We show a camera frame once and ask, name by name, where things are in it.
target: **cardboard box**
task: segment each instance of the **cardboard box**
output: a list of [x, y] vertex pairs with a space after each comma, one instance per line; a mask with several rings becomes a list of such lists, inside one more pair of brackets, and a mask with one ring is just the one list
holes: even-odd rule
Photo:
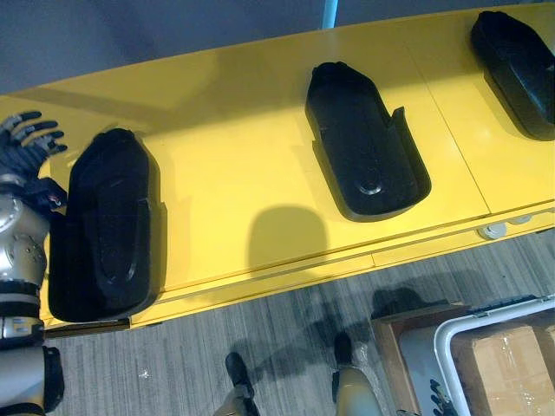
[[451, 349], [471, 414], [555, 414], [555, 390], [531, 326], [505, 322], [467, 331]]
[[402, 357], [399, 339], [410, 329], [425, 328], [467, 314], [468, 306], [442, 304], [428, 308], [411, 310], [372, 320], [375, 343], [380, 351], [395, 408], [420, 413], [418, 399]]
[[555, 312], [547, 310], [535, 314], [529, 323], [533, 327], [539, 349], [544, 356], [547, 372], [555, 386]]

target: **silver metal part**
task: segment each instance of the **silver metal part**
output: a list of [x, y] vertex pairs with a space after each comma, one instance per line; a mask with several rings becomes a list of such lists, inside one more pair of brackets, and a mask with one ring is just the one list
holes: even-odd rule
[[20, 281], [41, 287], [48, 232], [45, 218], [21, 200], [0, 195], [0, 282]]
[[43, 322], [38, 318], [6, 316], [0, 318], [0, 336], [4, 339], [31, 336], [33, 328], [37, 326], [43, 327]]
[[5, 173], [0, 175], [0, 184], [12, 184], [18, 186], [25, 186], [27, 181], [23, 179], [19, 175], [15, 175], [14, 173]]
[[42, 406], [43, 398], [42, 347], [0, 351], [0, 406], [8, 407], [19, 403]]

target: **white bin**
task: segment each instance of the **white bin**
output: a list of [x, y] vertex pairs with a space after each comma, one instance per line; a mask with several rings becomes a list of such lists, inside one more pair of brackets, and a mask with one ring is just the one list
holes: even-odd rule
[[436, 380], [453, 401], [460, 416], [471, 416], [459, 375], [451, 355], [451, 340], [458, 333], [555, 309], [555, 295], [480, 311], [443, 322], [439, 326], [409, 330], [401, 335], [400, 346], [418, 399], [421, 414], [432, 415], [437, 408], [431, 400], [430, 380]]

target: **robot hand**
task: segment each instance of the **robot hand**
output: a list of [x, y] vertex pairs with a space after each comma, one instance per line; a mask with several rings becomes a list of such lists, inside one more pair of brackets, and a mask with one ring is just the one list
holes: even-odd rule
[[453, 402], [443, 393], [443, 389], [435, 380], [430, 380], [430, 388], [435, 393], [432, 395], [432, 401], [438, 406], [434, 409], [435, 416], [458, 416], [459, 414], [454, 409]]
[[39, 290], [49, 214], [66, 193], [37, 176], [49, 156], [67, 147], [56, 143], [63, 133], [55, 121], [17, 128], [41, 116], [31, 111], [0, 124], [0, 415], [42, 416], [64, 389], [58, 350], [42, 347]]
[[[36, 179], [44, 161], [68, 147], [60, 145], [56, 140], [63, 136], [60, 130], [52, 130], [58, 126], [56, 121], [39, 121], [16, 128], [28, 120], [39, 119], [38, 111], [15, 114], [0, 124], [0, 181], [9, 181], [15, 185]], [[31, 137], [33, 133], [43, 134]]]

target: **robot finger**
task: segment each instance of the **robot finger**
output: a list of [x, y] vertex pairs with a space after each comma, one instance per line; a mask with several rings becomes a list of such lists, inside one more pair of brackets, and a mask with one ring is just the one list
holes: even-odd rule
[[49, 156], [63, 152], [68, 147], [56, 143], [57, 139], [63, 136], [63, 132], [56, 130], [52, 133], [43, 134], [42, 136], [35, 137], [27, 146], [37, 146], [44, 150]]
[[41, 121], [40, 123], [30, 124], [28, 126], [21, 127], [12, 135], [12, 139], [16, 143], [22, 143], [25, 139], [27, 139], [32, 133], [38, 132], [41, 130], [46, 130], [49, 128], [58, 127], [58, 123], [52, 120], [49, 121]]
[[6, 130], [8, 132], [11, 132], [20, 123], [27, 120], [38, 119], [41, 116], [42, 114], [40, 111], [28, 111], [26, 113], [11, 115], [0, 124], [0, 131]]

